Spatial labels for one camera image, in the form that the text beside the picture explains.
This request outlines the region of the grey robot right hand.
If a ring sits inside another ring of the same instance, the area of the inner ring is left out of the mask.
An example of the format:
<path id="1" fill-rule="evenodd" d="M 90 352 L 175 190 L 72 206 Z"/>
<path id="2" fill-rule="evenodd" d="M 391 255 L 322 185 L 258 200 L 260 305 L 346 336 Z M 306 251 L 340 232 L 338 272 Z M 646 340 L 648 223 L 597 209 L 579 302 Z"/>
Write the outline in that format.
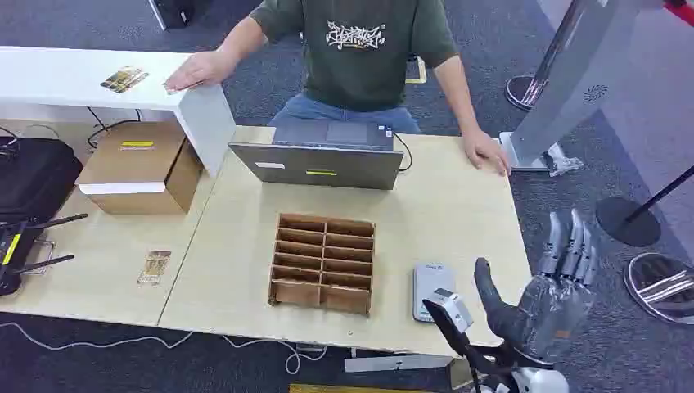
<path id="1" fill-rule="evenodd" d="M 475 284 L 490 330 L 517 352 L 554 364 L 570 346 L 593 307 L 592 289 L 601 257 L 589 222 L 570 211 L 567 228 L 552 211 L 550 233 L 532 277 L 517 305 L 500 296 L 487 259 L 475 261 Z"/>

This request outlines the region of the person's left hand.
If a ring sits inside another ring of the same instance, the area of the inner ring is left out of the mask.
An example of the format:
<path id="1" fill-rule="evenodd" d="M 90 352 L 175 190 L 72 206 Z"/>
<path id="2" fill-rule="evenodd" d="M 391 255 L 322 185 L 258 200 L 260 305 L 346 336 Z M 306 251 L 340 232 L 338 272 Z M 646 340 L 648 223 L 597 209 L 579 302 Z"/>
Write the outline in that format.
<path id="1" fill-rule="evenodd" d="M 492 168 L 501 176 L 511 173 L 505 153 L 494 139 L 481 129 L 462 131 L 462 145 L 469 161 L 477 168 Z"/>

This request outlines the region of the person's right hand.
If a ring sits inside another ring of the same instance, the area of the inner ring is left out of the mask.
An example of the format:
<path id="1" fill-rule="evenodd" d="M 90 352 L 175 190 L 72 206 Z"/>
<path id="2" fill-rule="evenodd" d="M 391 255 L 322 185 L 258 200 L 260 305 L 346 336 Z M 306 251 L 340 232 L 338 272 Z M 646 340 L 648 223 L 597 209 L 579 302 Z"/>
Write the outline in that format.
<path id="1" fill-rule="evenodd" d="M 201 84 L 217 84 L 235 69 L 238 60 L 222 51 L 197 52 L 185 60 L 164 82 L 168 93 Z"/>

